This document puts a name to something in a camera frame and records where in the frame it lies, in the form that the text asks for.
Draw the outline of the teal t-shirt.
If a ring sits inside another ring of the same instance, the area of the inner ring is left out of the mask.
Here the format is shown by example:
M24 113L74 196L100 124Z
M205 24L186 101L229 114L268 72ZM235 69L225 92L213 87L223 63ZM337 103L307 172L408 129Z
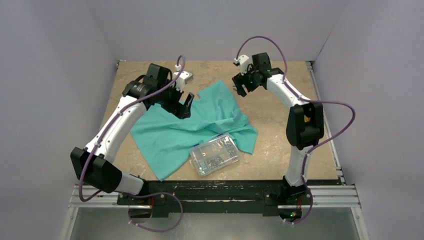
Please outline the teal t-shirt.
M237 147L253 153L258 131L242 113L222 80L200 90L191 116L179 119L155 104L134 124L130 134L154 175L164 181L189 158L189 149L229 134Z

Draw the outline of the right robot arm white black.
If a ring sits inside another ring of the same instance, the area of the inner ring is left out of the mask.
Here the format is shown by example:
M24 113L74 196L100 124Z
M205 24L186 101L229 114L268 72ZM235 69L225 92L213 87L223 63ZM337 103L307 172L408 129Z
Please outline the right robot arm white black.
M291 145L289 165L282 179L279 197L288 204L294 203L306 193L307 168L313 147L324 136L324 109L320 103L312 103L289 82L285 73L272 67L267 53L252 57L240 55L233 60L239 73L232 78L237 94L264 87L274 94L288 109L286 138Z

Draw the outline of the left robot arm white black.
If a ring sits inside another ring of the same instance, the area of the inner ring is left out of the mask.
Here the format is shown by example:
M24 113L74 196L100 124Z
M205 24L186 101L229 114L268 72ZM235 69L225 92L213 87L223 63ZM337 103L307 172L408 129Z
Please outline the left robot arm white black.
M113 162L132 127L152 106L161 106L178 119L191 116L194 94L189 93L184 103L180 103L180 98L185 85L192 80L193 74L183 70L179 64L172 72L152 63L146 74L125 86L116 109L101 130L85 147L75 147L70 153L79 180L78 194L84 202L88 199L83 197L83 184L95 187L100 192L128 194L138 205L148 201L148 182L123 173Z

